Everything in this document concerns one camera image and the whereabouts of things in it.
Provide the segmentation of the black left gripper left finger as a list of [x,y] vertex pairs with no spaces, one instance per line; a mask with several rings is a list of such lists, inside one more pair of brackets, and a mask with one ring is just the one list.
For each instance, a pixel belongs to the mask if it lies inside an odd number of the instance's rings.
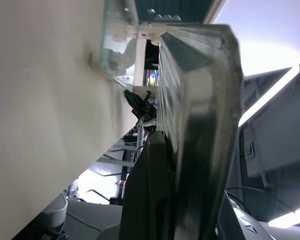
[[119,239],[169,240],[173,171],[161,131],[151,134],[125,184]]

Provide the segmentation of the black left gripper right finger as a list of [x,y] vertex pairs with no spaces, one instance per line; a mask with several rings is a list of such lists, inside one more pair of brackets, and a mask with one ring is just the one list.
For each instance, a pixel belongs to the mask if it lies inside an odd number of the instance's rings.
[[157,126],[175,164],[172,236],[211,240],[241,117],[239,43],[224,24],[174,24],[160,37]]

